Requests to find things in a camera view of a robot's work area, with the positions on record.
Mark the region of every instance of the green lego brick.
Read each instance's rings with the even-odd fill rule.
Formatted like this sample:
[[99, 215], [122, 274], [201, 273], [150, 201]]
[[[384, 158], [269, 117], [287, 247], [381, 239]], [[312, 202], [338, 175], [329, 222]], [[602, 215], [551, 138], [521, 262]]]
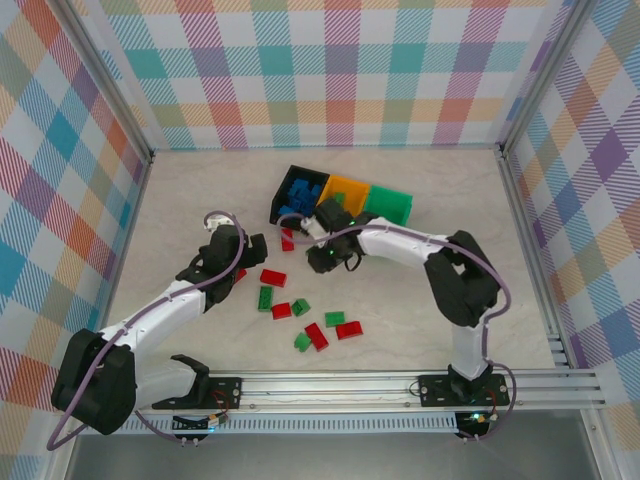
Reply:
[[258, 311], [270, 312], [273, 303], [273, 287], [260, 287], [260, 298], [258, 299]]
[[340, 206], [344, 207], [344, 193], [336, 192], [333, 194], [333, 199], [340, 204]]
[[335, 327], [345, 322], [344, 312], [327, 312], [324, 314], [324, 319], [327, 322], [327, 327]]
[[304, 298], [298, 298], [296, 299], [294, 304], [291, 305], [291, 310], [293, 310], [293, 314], [296, 317], [300, 317], [301, 315], [304, 315], [309, 310], [311, 310], [311, 306], [309, 306], [309, 302], [307, 302]]
[[299, 333], [298, 336], [296, 337], [296, 341], [293, 342], [293, 346], [303, 353], [307, 351], [307, 348], [309, 348], [309, 345], [311, 345], [311, 339], [304, 332]]

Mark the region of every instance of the black bracket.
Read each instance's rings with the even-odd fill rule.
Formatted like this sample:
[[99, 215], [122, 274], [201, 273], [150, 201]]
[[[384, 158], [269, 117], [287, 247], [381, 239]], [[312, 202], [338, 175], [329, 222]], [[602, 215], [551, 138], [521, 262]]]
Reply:
[[181, 407], [178, 403], [180, 399], [169, 398], [158, 403], [154, 403], [154, 410], [175, 410], [176, 408], [188, 410], [237, 410], [240, 408], [242, 398], [242, 378], [240, 377], [209, 377], [207, 394], [197, 405]]
[[420, 375], [418, 377], [418, 394], [423, 407], [493, 407], [493, 392], [496, 406], [509, 405], [507, 382], [503, 375], [492, 373], [488, 376], [484, 388], [469, 401], [462, 401], [459, 393], [451, 388], [449, 375]]

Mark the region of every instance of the beige table surface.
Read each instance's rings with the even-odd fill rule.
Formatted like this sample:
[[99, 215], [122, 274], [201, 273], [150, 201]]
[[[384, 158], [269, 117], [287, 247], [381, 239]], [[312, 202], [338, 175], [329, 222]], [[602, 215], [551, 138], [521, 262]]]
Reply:
[[[169, 337], [149, 361], [183, 353], [212, 370], [442, 369], [451, 358], [451, 327], [438, 311], [424, 270], [365, 257], [348, 273], [315, 274], [304, 248], [281, 251], [268, 223], [271, 200], [296, 164], [413, 195], [408, 227], [477, 239], [513, 293], [513, 307], [492, 322], [490, 355], [512, 368], [553, 368], [538, 305], [491, 150], [300, 149], [161, 152], [156, 158], [111, 309], [109, 324], [160, 294], [207, 244], [202, 218], [234, 213], [248, 234], [262, 232], [264, 265], [252, 269], [230, 296]], [[288, 275], [276, 302], [304, 297], [311, 311], [274, 321], [256, 309], [263, 267]], [[364, 335], [338, 341], [324, 312], [342, 310]], [[293, 348], [296, 335], [318, 322], [328, 348]]]

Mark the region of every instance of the cable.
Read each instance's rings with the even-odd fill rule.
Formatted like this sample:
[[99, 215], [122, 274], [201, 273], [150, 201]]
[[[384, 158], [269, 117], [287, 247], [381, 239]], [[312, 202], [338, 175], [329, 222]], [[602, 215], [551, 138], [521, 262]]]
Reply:
[[416, 381], [415, 381], [415, 382], [413, 382], [411, 385], [409, 385], [409, 393], [410, 393], [411, 395], [413, 395], [414, 397], [419, 397], [419, 396], [420, 396], [420, 394], [418, 394], [418, 393], [413, 393], [413, 390], [411, 390], [411, 389], [413, 388], [413, 386], [414, 386], [416, 383], [418, 383], [418, 380], [416, 380]]
[[[222, 404], [222, 402], [220, 402], [220, 399], [218, 398], [218, 395], [224, 397], [224, 408], [222, 408], [220, 405]], [[220, 390], [214, 390], [213, 392], [211, 392], [211, 396], [215, 399], [216, 404], [218, 405], [218, 407], [220, 408], [220, 412], [216, 413], [215, 415], [218, 416], [225, 416], [227, 418], [227, 420], [229, 419], [229, 415], [227, 414], [229, 412], [229, 400], [227, 399], [227, 396], [224, 394], [224, 392], [221, 392]]]
[[493, 402], [493, 409], [491, 410], [491, 415], [496, 413], [496, 406], [498, 401], [496, 400], [496, 394], [493, 393], [493, 390], [487, 389], [487, 393], [491, 396], [491, 401]]
[[[392, 232], [392, 233], [397, 233], [400, 235], [404, 235], [405, 237], [409, 237], [412, 238], [414, 240], [420, 240], [422, 242], [430, 242], [434, 245], [438, 245], [444, 248], [449, 248], [451, 250], [453, 250], [454, 252], [460, 253], [462, 255], [464, 255], [465, 257], [473, 260], [477, 265], [479, 265], [480, 267], [482, 267], [489, 275], [491, 275], [493, 277], [493, 279], [498, 283], [498, 285], [500, 285], [500, 288], [502, 289], [502, 291], [504, 292], [504, 297], [505, 297], [505, 302], [504, 305], [502, 306], [502, 308], [496, 310], [495, 312], [489, 312], [487, 315], [484, 316], [484, 318], [482, 319], [482, 358], [484, 359], [485, 362], [487, 362], [489, 365], [493, 366], [493, 367], [497, 367], [497, 368], [501, 368], [503, 370], [505, 370], [507, 372], [507, 374], [509, 375], [509, 377], [511, 378], [511, 389], [512, 389], [512, 395], [511, 395], [511, 402], [509, 402], [509, 407], [507, 408], [506, 413], [503, 415], [502, 420], [500, 421], [500, 423], [498, 423], [496, 426], [491, 428], [491, 431], [486, 433], [482, 438], [487, 439], [491, 436], [493, 436], [495, 434], [495, 432], [497, 432], [498, 430], [500, 430], [503, 427], [503, 424], [505, 423], [505, 421], [507, 420], [507, 418], [511, 415], [511, 412], [513, 411], [515, 405], [516, 405], [516, 397], [517, 397], [517, 386], [516, 386], [516, 377], [513, 374], [513, 371], [507, 367], [506, 365], [502, 364], [502, 363], [497, 363], [494, 362], [493, 360], [491, 360], [489, 358], [488, 355], [488, 339], [489, 339], [489, 322], [491, 320], [493, 320], [496, 317], [499, 317], [500, 315], [504, 314], [507, 310], [509, 310], [509, 308], [511, 308], [511, 291], [509, 290], [509, 287], [507, 287], [505, 281], [502, 279], [502, 277], [498, 274], [498, 272], [496, 272], [491, 265], [489, 265], [487, 262], [485, 262], [483, 259], [481, 259], [480, 257], [478, 257], [477, 255], [475, 255], [474, 253], [470, 252], [469, 250], [467, 250], [466, 248], [463, 248], [459, 245], [450, 243], [450, 242], [445, 242], [443, 240], [439, 240], [437, 238], [433, 238], [431, 235], [428, 235], [426, 233], [420, 233], [420, 232], [415, 232], [412, 230], [406, 230], [404, 228], [400, 228], [394, 225], [353, 225], [347, 228], [343, 228], [342, 230], [338, 231], [338, 232], [334, 232], [331, 233], [329, 235], [327, 235], [326, 237], [323, 238], [319, 238], [319, 239], [309, 239], [309, 240], [305, 240], [303, 238], [293, 238], [293, 237], [289, 237], [288, 235], [285, 236], [280, 224], [282, 223], [282, 221], [286, 220], [287, 218], [305, 218], [304, 215], [300, 214], [300, 213], [286, 213], [282, 216], [280, 216], [280, 218], [278, 218], [277, 222], [276, 222], [276, 227], [280, 228], [280, 235], [284, 238], [286, 238], [287, 240], [289, 240], [290, 242], [293, 242], [295, 244], [298, 245], [316, 245], [318, 243], [321, 242], [327, 242], [329, 240], [333, 240], [334, 238], [338, 238], [342, 235], [345, 235], [347, 233], [351, 233], [351, 232], [362, 232], [363, 230], [377, 230], [377, 231], [384, 231], [384, 232]], [[468, 438], [475, 438], [476, 440], [478, 440], [478, 438], [473, 437], [471, 435], [466, 434], [465, 432], [461, 432], [464, 436], [467, 436]]]
[[[220, 279], [224, 278], [225, 276], [227, 276], [236, 267], [236, 265], [240, 261], [240, 258], [242, 257], [242, 252], [244, 251], [244, 232], [242, 231], [242, 227], [240, 226], [240, 223], [238, 222], [238, 220], [236, 219], [235, 216], [233, 216], [230, 213], [224, 212], [222, 210], [214, 210], [213, 212], [207, 213], [205, 215], [205, 217], [204, 217], [205, 226], [207, 225], [207, 220], [209, 220], [209, 218], [214, 216], [214, 215], [222, 215], [222, 216], [228, 218], [229, 220], [231, 220], [233, 225], [236, 227], [236, 230], [238, 231], [238, 236], [239, 236], [238, 252], [236, 253], [236, 256], [234, 257], [234, 259], [231, 262], [231, 264], [223, 272], [219, 273], [218, 275], [216, 275], [213, 278], [210, 278], [209, 280], [205, 280], [204, 282], [200, 282], [200, 283], [197, 283], [195, 285], [191, 285], [189, 287], [180, 289], [180, 290], [178, 290], [176, 292], [170, 293], [166, 297], [159, 298], [155, 302], [150, 303], [149, 305], [144, 307], [142, 310], [140, 310], [138, 313], [134, 314], [131, 317], [131, 319], [127, 323], [125, 323], [124, 326], [120, 330], [118, 330], [113, 337], [111, 337], [111, 339], [98, 352], [98, 355], [96, 355], [96, 358], [93, 360], [93, 362], [89, 366], [89, 369], [87, 370], [87, 373], [85, 374], [84, 378], [82, 379], [82, 382], [80, 383], [80, 386], [78, 387], [78, 390], [76, 391], [75, 395], [71, 399], [71, 402], [69, 403], [69, 406], [64, 411], [64, 414], [60, 418], [60, 421], [58, 422], [58, 425], [56, 425], [56, 428], [53, 430], [53, 433], [49, 437], [49, 440], [47, 441], [47, 450], [52, 452], [53, 450], [55, 450], [57, 448], [60, 448], [62, 445], [67, 443], [69, 440], [71, 440], [73, 437], [78, 435], [82, 430], [87, 428], [87, 425], [82, 425], [82, 426], [78, 427], [77, 429], [75, 429], [73, 432], [69, 433], [66, 437], [62, 438], [61, 440], [58, 440], [58, 437], [60, 436], [60, 432], [62, 431], [64, 426], [69, 421], [69, 418], [71, 418], [71, 414], [73, 413], [73, 411], [77, 407], [78, 402], [80, 401], [80, 398], [82, 397], [82, 395], [84, 394], [85, 390], [87, 389], [87, 386], [89, 385], [89, 382], [91, 381], [91, 378], [93, 377], [94, 372], [96, 371], [96, 369], [100, 365], [100, 362], [102, 362], [102, 359], [104, 358], [104, 356], [111, 349], [111, 347], [118, 341], [118, 339], [120, 337], [122, 337], [124, 334], [126, 334], [129, 331], [129, 329], [138, 320], [140, 320], [142, 317], [144, 317], [147, 313], [153, 311], [155, 308], [159, 307], [160, 305], [164, 304], [165, 302], [173, 300], [175, 297], [178, 297], [180, 295], [184, 295], [185, 293], [191, 292], [193, 290], [200, 289], [202, 287], [206, 287], [207, 285], [211, 285], [212, 283], [217, 282], [218, 280], [220, 280]], [[160, 430], [155, 428], [150, 422], [148, 422], [140, 414], [140, 412], [136, 411], [135, 414], [140, 419], [140, 421], [147, 428], [149, 428], [151, 431], [153, 431], [154, 433], [160, 435], [163, 438], [168, 438], [169, 440], [172, 440], [172, 441], [173, 440], [177, 440], [175, 437], [172, 437], [171, 435], [165, 434], [164, 432], [161, 432]]]

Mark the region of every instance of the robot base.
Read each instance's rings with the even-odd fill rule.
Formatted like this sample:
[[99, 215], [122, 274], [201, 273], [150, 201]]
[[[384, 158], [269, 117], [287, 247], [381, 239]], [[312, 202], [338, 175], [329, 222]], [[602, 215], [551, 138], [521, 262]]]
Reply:
[[493, 407], [494, 402], [495, 406], [504, 407], [510, 401], [504, 375], [492, 373], [489, 368], [473, 381], [457, 376], [451, 367], [447, 375], [420, 375], [418, 393], [423, 407]]

